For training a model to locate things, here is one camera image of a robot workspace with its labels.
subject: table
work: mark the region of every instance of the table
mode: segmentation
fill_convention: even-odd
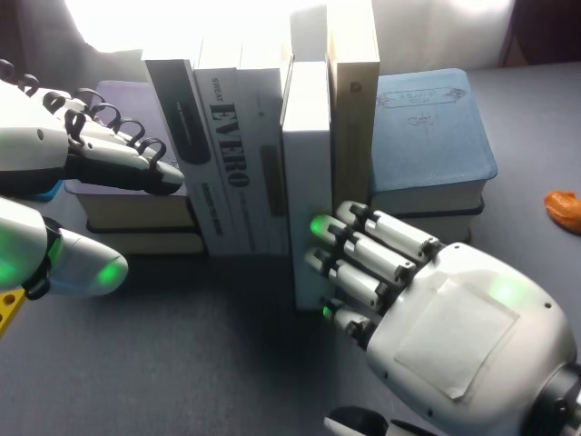
[[[469,79],[498,164],[472,243],[543,286],[579,339],[581,238],[549,220],[543,198],[581,194],[581,64]],[[64,191],[40,207],[84,231],[83,211]],[[434,431],[347,338],[293,311],[284,259],[131,266],[117,294],[25,305],[0,346],[3,433],[322,436],[325,413],[346,404]]]

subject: robotic hand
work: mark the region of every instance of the robotic hand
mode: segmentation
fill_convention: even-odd
[[[183,174],[160,162],[165,145],[143,139],[139,122],[122,118],[104,101],[89,108],[77,98],[98,95],[94,91],[81,89],[72,97],[40,88],[29,74],[17,85],[7,81],[15,81],[15,69],[0,60],[0,195],[45,193],[62,179],[155,194],[182,185]],[[96,114],[107,108],[116,116],[104,125]],[[138,134],[119,131],[128,122],[140,126]],[[156,143],[159,150],[149,148]],[[115,250],[0,197],[0,292],[20,286],[29,300],[48,292],[102,295],[126,275],[127,261]]]
[[[323,314],[412,410],[451,436],[581,434],[576,343],[543,289],[365,204],[345,202],[337,217],[312,221],[332,250],[312,248],[305,259],[369,316],[339,300]],[[338,436],[431,434],[354,407],[325,424]]]

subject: blue object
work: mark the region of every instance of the blue object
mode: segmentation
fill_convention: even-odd
[[[35,202],[48,203],[54,199],[54,197],[56,196],[56,193],[58,193],[58,190],[61,188],[62,184],[63,184],[63,181],[59,180],[56,183],[56,185],[53,186],[53,189],[51,189],[50,191],[48,191],[46,193],[39,193],[38,195],[27,195],[24,198],[26,200],[33,200]]]
[[[468,78],[458,69],[381,76],[371,155],[372,195],[497,175]]]

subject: black rectangle on book spine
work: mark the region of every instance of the black rectangle on book spine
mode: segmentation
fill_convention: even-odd
[[[145,61],[178,155],[188,164],[212,159],[183,60]]]

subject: orange croissant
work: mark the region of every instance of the orange croissant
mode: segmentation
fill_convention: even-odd
[[[553,191],[545,197],[545,207],[555,223],[569,232],[581,234],[581,201],[574,193]]]

